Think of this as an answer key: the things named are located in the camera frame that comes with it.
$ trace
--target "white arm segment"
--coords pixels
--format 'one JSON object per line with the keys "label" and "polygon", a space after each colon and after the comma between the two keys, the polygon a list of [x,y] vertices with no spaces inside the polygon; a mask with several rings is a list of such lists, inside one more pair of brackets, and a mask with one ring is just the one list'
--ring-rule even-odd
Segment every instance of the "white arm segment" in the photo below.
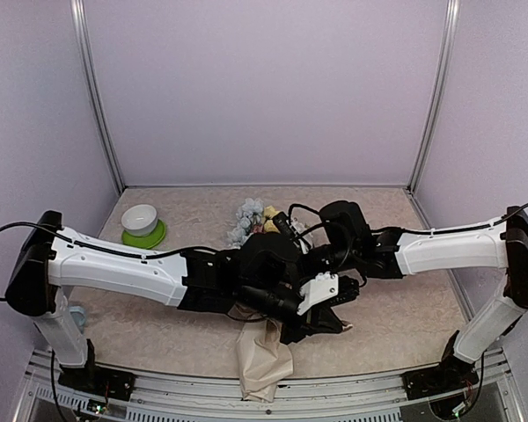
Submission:
{"label": "white arm segment", "polygon": [[59,288],[55,295],[55,313],[32,318],[45,340],[55,350],[64,367],[83,367],[88,359],[88,345],[69,312],[69,301]]}
{"label": "white arm segment", "polygon": [[[60,234],[74,240],[122,252],[140,255],[155,251],[132,248],[94,239],[65,227]],[[49,260],[49,283],[55,286],[94,287],[135,295],[178,306],[186,293],[182,277],[187,275],[186,259],[180,255],[141,260],[118,257],[109,253],[68,244],[56,238],[53,242],[55,259]]]}
{"label": "white arm segment", "polygon": [[517,306],[503,295],[507,277],[497,287],[495,294],[463,328],[454,343],[454,356],[467,363],[474,363],[526,309]]}
{"label": "white arm segment", "polygon": [[505,231],[506,222],[487,229],[447,235],[404,233],[397,243],[399,250],[395,252],[395,257],[404,275],[468,266],[506,268],[509,266],[506,244],[501,239]]}

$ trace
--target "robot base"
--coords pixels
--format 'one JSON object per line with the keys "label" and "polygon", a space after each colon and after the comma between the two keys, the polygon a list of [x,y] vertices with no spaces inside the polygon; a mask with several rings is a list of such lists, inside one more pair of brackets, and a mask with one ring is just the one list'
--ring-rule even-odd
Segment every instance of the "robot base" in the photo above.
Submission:
{"label": "robot base", "polygon": [[130,372],[98,367],[94,346],[88,339],[88,361],[81,368],[61,367],[59,384],[95,396],[128,402],[135,386],[135,375]]}
{"label": "robot base", "polygon": [[454,343],[458,335],[459,331],[456,331],[450,337],[437,366],[408,371],[401,376],[409,400],[464,389],[468,382],[472,385],[479,382],[479,376],[473,370],[474,364],[454,356]]}
{"label": "robot base", "polygon": [[475,372],[456,380],[446,380],[440,367],[426,367],[415,371],[408,371],[402,375],[405,391],[409,400],[436,396],[438,394],[456,391],[467,387],[469,381],[472,385],[479,382]]}

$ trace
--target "metal frame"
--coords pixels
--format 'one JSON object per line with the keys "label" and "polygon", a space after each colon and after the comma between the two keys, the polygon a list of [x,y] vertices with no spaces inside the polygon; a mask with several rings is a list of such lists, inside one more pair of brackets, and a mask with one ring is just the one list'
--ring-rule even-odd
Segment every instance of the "metal frame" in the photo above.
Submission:
{"label": "metal frame", "polygon": [[429,157],[430,145],[432,144],[434,137],[436,121],[438,119],[438,113],[444,95],[448,68],[450,67],[451,52],[453,49],[454,37],[456,35],[456,27],[458,25],[458,15],[459,0],[448,0],[448,9],[444,24],[444,37],[442,38],[442,46],[440,47],[440,58],[438,59],[436,81],[434,84],[434,90],[432,91],[432,99],[430,100],[429,115],[424,125],[421,147],[416,157],[413,173],[408,183],[408,190],[411,193],[416,192],[421,181],[422,172],[424,171],[424,167],[426,166]]}
{"label": "metal frame", "polygon": [[98,83],[94,73],[94,63],[92,60],[92,49],[90,47],[90,39],[88,37],[88,28],[86,26],[86,15],[84,13],[83,0],[70,0],[72,9],[72,19],[74,28],[77,34],[78,46],[80,47],[80,57],[84,68],[84,76],[90,101],[92,102],[92,110],[96,125],[98,126],[99,138],[101,146],[104,150],[104,155],[107,160],[107,165],[110,171],[114,187],[118,195],[121,195],[125,190],[125,182],[121,174],[121,169],[115,155],[112,138],[107,129],[106,115],[104,114],[104,107],[99,95]]}
{"label": "metal frame", "polygon": [[[442,38],[442,44],[440,47],[440,55],[438,59],[438,66],[436,71],[436,81],[434,89],[432,91],[432,97],[430,100],[429,114],[424,125],[422,133],[421,147],[419,148],[417,157],[415,159],[413,172],[409,179],[407,188],[414,193],[417,189],[422,172],[426,165],[430,145],[432,143],[434,130],[436,127],[436,121],[438,112],[440,110],[440,104],[444,94],[445,80],[448,73],[448,68],[451,60],[451,52],[453,48],[453,41],[455,37],[458,14],[459,14],[459,2],[460,0],[448,0],[446,20],[444,23],[444,35]],[[86,25],[86,15],[84,11],[84,0],[70,0],[72,17],[77,34],[77,41],[80,47],[80,55],[84,68],[84,75],[90,99],[92,102],[92,110],[98,126],[99,136],[101,140],[102,149],[107,160],[108,168],[112,181],[114,183],[115,190],[119,195],[127,188],[123,175],[121,173],[121,167],[119,166],[117,156],[115,153],[114,145],[112,142],[111,135],[107,128],[106,115],[101,102],[99,87],[96,80],[93,59],[92,59],[92,48],[90,44],[90,38],[88,36],[88,28]],[[191,186],[214,186],[212,184],[192,184]],[[355,184],[325,184],[325,186],[355,186]],[[158,187],[158,186],[134,186],[134,187]],[[372,187],[403,187],[393,185],[378,185]]]}
{"label": "metal frame", "polygon": [[[26,422],[37,399],[53,403],[50,353],[35,351],[19,389],[14,422]],[[401,374],[395,370],[371,375],[285,380],[271,404],[241,400],[238,380],[168,375],[132,370],[136,388],[129,402],[110,400],[113,413],[105,420],[166,422],[221,422],[225,420],[314,420],[317,422],[361,420],[363,422],[400,420],[403,405],[447,397],[407,401]],[[59,368],[55,364],[55,373]],[[486,353],[485,384],[496,382],[502,391],[502,404],[510,422],[524,422],[516,386],[501,349]],[[102,400],[57,385],[59,402],[74,411],[89,399]]]}

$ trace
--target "white bracket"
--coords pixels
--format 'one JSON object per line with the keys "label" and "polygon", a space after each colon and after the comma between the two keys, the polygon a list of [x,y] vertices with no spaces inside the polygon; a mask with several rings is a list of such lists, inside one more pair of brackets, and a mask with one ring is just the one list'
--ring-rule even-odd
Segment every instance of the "white bracket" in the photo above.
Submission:
{"label": "white bracket", "polygon": [[319,273],[299,290],[304,299],[299,303],[297,314],[303,315],[317,303],[324,302],[338,294],[338,275]]}

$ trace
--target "yellow plush toy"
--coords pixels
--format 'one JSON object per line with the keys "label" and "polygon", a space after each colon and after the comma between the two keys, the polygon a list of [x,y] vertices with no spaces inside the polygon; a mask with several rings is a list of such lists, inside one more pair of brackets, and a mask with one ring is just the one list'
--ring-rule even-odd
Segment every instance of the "yellow plush toy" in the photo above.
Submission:
{"label": "yellow plush toy", "polygon": [[280,214],[279,211],[276,211],[274,207],[271,205],[269,207],[264,208],[264,212],[262,213],[262,217],[264,219],[264,231],[270,232],[274,231],[275,233],[279,233],[280,230],[274,225],[272,222],[272,218],[274,218],[276,215]]}

